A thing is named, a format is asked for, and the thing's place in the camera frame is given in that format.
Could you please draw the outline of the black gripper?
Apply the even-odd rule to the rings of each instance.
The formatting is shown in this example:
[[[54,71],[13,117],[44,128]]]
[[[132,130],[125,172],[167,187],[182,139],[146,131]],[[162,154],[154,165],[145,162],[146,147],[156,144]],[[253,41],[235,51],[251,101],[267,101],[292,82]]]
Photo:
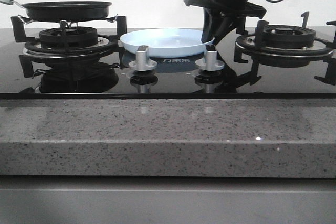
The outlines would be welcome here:
[[[216,16],[236,16],[224,17],[218,30],[214,35],[214,45],[217,45],[231,31],[236,30],[236,34],[245,35],[246,17],[264,17],[266,10],[264,7],[252,4],[248,0],[184,0],[187,6],[197,6],[203,8],[204,21],[202,42],[213,39],[214,28],[216,27]]]

